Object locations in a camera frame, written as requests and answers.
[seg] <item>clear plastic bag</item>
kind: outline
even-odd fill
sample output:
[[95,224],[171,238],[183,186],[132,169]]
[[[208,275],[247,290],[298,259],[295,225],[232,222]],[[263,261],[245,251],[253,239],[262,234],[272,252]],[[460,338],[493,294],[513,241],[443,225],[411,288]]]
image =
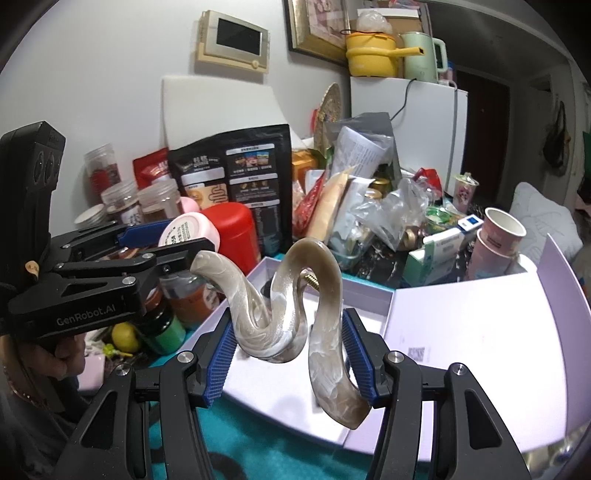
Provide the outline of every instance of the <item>clear plastic bag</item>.
[[343,127],[349,127],[376,145],[387,149],[382,163],[391,166],[392,177],[390,180],[392,185],[396,187],[402,178],[402,172],[398,161],[398,150],[394,140],[392,123],[390,123],[390,115],[386,112],[369,112],[336,122],[325,122],[326,138],[331,145],[335,145]]
[[379,12],[365,10],[357,19],[357,30],[360,32],[383,32],[394,35],[392,25]]
[[429,205],[427,193],[414,181],[402,179],[399,188],[382,200],[370,200],[351,210],[360,223],[367,226],[393,251],[408,226],[420,226]]

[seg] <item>power cord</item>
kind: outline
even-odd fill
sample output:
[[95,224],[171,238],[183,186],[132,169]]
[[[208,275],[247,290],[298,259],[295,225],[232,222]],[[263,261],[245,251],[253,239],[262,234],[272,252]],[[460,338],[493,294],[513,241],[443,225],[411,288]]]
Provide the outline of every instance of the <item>power cord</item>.
[[411,83],[415,82],[416,80],[417,79],[412,79],[410,82],[407,83],[407,87],[404,92],[404,104],[402,105],[402,107],[400,107],[400,110],[398,112],[396,112],[395,114],[393,114],[393,116],[390,117],[390,121],[394,120],[398,116],[398,114],[402,112],[402,110],[404,110],[404,108],[406,107],[406,102],[408,100],[408,89],[410,88]]

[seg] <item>pink jar lid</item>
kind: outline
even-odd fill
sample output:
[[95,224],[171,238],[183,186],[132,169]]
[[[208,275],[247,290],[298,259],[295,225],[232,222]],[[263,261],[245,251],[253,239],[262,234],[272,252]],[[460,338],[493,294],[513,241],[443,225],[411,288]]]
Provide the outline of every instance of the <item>pink jar lid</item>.
[[220,234],[211,221],[202,213],[190,212],[176,217],[162,232],[158,246],[173,245],[197,238],[207,238],[217,252],[220,248]]

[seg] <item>picture frame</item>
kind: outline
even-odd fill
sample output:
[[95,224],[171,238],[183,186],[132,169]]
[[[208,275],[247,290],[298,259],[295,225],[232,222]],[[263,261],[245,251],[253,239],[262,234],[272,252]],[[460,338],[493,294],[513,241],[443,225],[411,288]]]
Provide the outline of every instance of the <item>picture frame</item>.
[[346,0],[283,0],[290,51],[347,65],[345,35],[349,29]]

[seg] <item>pink paper cup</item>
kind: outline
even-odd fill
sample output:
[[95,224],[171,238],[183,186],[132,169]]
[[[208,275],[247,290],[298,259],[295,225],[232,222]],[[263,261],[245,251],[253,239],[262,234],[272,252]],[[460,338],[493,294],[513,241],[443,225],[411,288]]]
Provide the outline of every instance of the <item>pink paper cup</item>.
[[500,277],[511,265],[513,257],[498,254],[490,248],[482,239],[482,228],[476,233],[476,244],[466,278],[468,280],[479,280],[481,278]]
[[512,257],[517,253],[519,242],[527,234],[521,222],[498,208],[489,207],[485,211],[482,225],[482,241],[496,253]]

